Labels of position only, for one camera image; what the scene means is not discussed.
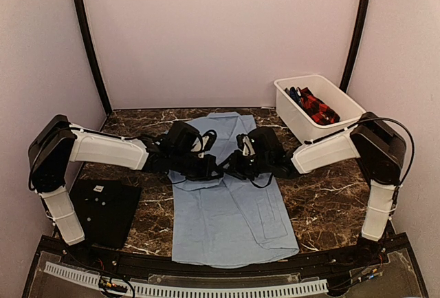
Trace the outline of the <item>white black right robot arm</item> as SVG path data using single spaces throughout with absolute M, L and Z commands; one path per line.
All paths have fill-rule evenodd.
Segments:
M 367 265 L 377 255 L 386 225 L 395 212 L 399 190 L 411 163 L 405 163 L 406 142 L 390 125 L 397 121 L 366 112 L 360 119 L 315 140 L 285 151 L 274 130 L 257 127 L 237 136 L 238 148 L 220 167 L 240 180 L 253 181 L 261 174 L 295 179 L 321 167 L 354 159 L 370 189 L 366 215 L 351 251 L 351 261 Z

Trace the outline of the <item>light blue long sleeve shirt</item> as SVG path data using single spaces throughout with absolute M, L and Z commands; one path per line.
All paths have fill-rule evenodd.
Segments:
M 254 182 L 230 175 L 185 181 L 171 171 L 172 260 L 215 268 L 274 262 L 299 246 L 280 189 L 269 174 Z

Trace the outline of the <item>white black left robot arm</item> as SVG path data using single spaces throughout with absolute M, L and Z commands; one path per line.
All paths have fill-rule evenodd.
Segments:
M 28 148 L 27 186 L 40 196 L 60 236 L 71 246 L 71 258 L 90 268 L 97 253 L 83 242 L 85 233 L 65 186 L 69 163 L 108 164 L 145 173 L 173 171 L 185 181 L 211 181 L 223 175 L 209 153 L 216 139 L 214 130 L 201 134 L 184 121 L 158 136 L 124 137 L 86 129 L 56 115 Z

